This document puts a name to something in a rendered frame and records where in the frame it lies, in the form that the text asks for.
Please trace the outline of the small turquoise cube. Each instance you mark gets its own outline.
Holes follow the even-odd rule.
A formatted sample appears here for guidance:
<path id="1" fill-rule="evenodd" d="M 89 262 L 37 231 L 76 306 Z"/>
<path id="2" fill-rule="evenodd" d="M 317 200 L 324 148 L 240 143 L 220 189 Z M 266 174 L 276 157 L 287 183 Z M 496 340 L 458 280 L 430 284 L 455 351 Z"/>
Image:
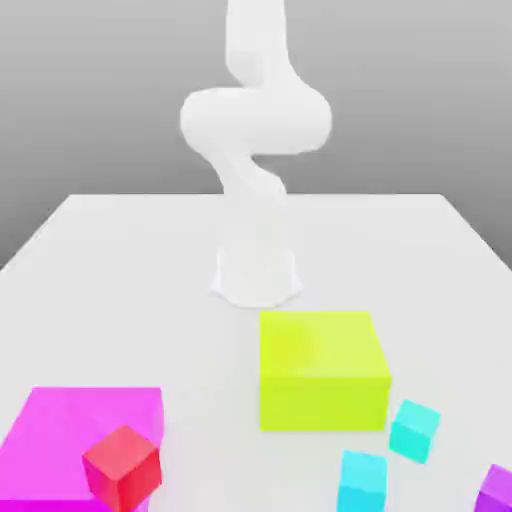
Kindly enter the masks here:
<path id="1" fill-rule="evenodd" d="M 389 449 L 414 462 L 425 464 L 440 423 L 440 413 L 404 400 L 392 422 Z"/>

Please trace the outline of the small cyan cube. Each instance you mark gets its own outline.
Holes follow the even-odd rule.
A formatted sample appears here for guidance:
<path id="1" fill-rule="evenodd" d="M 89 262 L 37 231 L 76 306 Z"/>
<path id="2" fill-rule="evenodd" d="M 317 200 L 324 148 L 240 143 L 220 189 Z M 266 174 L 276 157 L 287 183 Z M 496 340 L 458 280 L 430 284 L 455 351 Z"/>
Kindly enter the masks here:
<path id="1" fill-rule="evenodd" d="M 384 512 L 387 469 L 384 456 L 345 450 L 336 512 Z"/>

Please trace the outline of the small red cube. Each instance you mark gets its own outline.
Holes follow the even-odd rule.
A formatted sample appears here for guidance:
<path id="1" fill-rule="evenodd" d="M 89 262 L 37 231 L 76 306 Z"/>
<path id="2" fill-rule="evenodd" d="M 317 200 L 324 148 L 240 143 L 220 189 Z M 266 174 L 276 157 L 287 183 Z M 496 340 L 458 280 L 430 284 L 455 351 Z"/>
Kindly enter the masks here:
<path id="1" fill-rule="evenodd" d="M 82 455 L 89 490 L 109 512 L 133 512 L 162 484 L 159 448 L 122 425 Z"/>

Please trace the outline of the small purple cube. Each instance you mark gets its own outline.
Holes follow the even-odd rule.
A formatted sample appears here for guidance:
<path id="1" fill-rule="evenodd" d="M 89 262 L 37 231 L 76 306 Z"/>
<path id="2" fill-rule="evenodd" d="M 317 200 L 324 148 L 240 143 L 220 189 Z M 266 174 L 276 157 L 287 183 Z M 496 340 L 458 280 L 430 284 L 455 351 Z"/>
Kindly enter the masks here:
<path id="1" fill-rule="evenodd" d="M 512 471 L 497 464 L 490 466 L 473 512 L 512 512 Z"/>

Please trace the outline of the large yellow-green box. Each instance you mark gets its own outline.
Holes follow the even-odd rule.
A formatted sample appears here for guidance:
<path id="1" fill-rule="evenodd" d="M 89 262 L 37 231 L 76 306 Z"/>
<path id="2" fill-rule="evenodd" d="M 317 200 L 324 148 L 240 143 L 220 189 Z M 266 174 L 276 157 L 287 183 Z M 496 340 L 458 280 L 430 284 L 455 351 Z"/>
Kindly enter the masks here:
<path id="1" fill-rule="evenodd" d="M 391 372 L 365 311 L 263 311 L 260 429 L 381 431 Z"/>

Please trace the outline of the large magenta box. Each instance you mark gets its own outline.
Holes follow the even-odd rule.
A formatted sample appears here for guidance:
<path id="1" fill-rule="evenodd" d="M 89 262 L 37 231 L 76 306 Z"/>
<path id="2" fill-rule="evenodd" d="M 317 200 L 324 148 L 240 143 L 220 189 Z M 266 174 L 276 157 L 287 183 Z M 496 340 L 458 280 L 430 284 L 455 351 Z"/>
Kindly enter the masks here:
<path id="1" fill-rule="evenodd" d="M 157 387 L 35 387 L 0 445 L 0 512 L 109 512 L 82 455 L 122 425 L 159 448 Z"/>

